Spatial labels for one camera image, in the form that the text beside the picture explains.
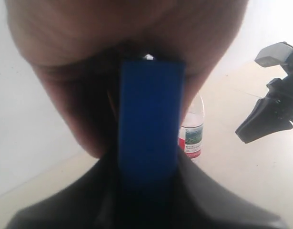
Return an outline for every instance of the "white wall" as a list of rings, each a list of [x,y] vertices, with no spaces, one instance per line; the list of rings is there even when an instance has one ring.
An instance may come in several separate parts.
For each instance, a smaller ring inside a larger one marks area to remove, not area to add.
[[[212,78],[280,41],[293,45],[293,0],[251,0],[240,33]],[[0,194],[79,151],[31,68],[18,55],[0,0]]]
[[[0,0],[0,195],[80,151],[19,56]]]

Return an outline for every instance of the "white floor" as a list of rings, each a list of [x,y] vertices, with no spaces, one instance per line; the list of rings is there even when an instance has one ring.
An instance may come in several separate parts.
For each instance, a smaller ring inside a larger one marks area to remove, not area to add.
[[[284,75],[279,67],[262,69],[248,63],[220,81],[207,82],[201,91],[206,112],[203,149],[194,162],[229,190],[278,213],[293,228],[293,130],[250,144],[234,133],[266,94],[266,83]],[[0,196],[0,229],[18,209],[67,186],[95,161],[78,154]]]

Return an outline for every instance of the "blue rectangular object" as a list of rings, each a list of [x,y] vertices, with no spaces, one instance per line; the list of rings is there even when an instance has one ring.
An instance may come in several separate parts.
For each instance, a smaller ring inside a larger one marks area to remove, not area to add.
[[[180,62],[122,65],[119,169],[127,189],[163,184],[176,170],[184,69]]]

